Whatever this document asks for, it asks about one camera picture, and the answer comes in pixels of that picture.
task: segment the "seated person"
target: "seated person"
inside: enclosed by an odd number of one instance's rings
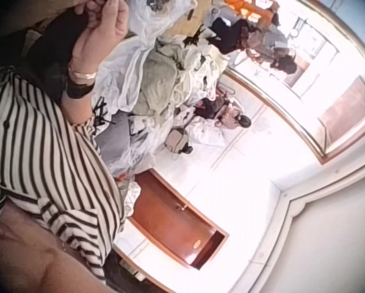
[[[225,95],[217,96],[215,101],[203,99],[197,104],[195,114],[204,119],[218,120],[215,125],[226,129],[249,128],[251,125],[238,100]]]

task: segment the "person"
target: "person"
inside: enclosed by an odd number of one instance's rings
[[[294,61],[294,58],[290,55],[285,55],[284,57],[275,58],[269,65],[270,68],[283,71],[287,74],[294,74],[298,66]]]
[[[85,11],[60,106],[31,74],[0,71],[0,283],[10,292],[112,292],[103,264],[125,212],[93,139],[91,94],[128,31],[128,5],[76,7]]]
[[[278,14],[275,12],[270,24],[260,18],[257,22],[258,29],[254,32],[242,28],[240,47],[252,61],[258,64],[267,62],[270,68],[293,74],[297,71],[297,64],[289,55],[287,38],[277,28],[279,25]]]
[[[251,125],[250,119],[244,115],[244,108],[238,100],[226,95],[217,95],[215,101],[203,99],[197,104],[195,115],[204,119],[217,120],[215,125],[226,129],[249,128]]]
[[[228,26],[221,17],[212,23],[210,29],[216,36],[208,38],[208,42],[217,47],[223,55],[249,47],[249,35],[260,31],[253,23],[244,19]]]

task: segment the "striped shirt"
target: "striped shirt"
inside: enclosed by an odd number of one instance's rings
[[[15,73],[0,83],[0,211],[13,201],[104,281],[103,264],[125,212],[94,131],[93,118],[70,125],[52,100]]]

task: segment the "bangle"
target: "bangle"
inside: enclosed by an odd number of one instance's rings
[[[78,72],[73,71],[70,66],[68,66],[68,72],[70,74],[72,74],[75,78],[85,79],[85,80],[95,79],[96,78],[96,75],[97,75],[97,71],[94,72],[94,73],[90,73],[90,74],[87,74],[87,73],[78,73]]]

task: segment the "clear plastic bag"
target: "clear plastic bag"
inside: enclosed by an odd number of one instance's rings
[[[128,0],[128,29],[135,32],[144,44],[153,47],[156,38],[186,12],[196,7],[196,0],[170,0],[161,11],[154,12],[146,0]]]
[[[98,68],[95,88],[92,93],[94,107],[104,97],[110,120],[118,110],[130,112],[134,108],[143,76],[143,63],[150,49],[143,45],[138,36],[121,42]],[[108,123],[98,129],[105,130]]]

